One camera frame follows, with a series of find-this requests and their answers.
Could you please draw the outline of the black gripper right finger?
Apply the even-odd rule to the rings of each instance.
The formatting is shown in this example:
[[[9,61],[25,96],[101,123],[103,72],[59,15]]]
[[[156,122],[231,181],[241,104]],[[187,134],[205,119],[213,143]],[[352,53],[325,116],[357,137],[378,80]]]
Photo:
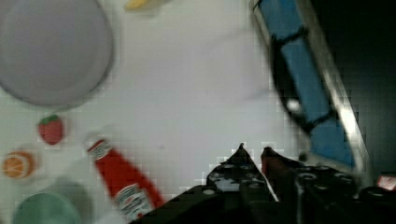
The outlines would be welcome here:
[[[352,176],[329,166],[307,166],[266,147],[262,172],[296,224],[355,224],[359,211],[352,199]]]

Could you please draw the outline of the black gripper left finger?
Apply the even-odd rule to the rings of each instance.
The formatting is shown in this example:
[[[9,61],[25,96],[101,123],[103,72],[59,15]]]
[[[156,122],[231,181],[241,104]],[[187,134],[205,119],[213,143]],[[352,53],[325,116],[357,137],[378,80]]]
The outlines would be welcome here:
[[[222,192],[237,192],[243,184],[263,188],[269,195],[269,201],[278,202],[267,178],[256,166],[244,143],[207,175],[205,183],[208,187],[215,187]]]

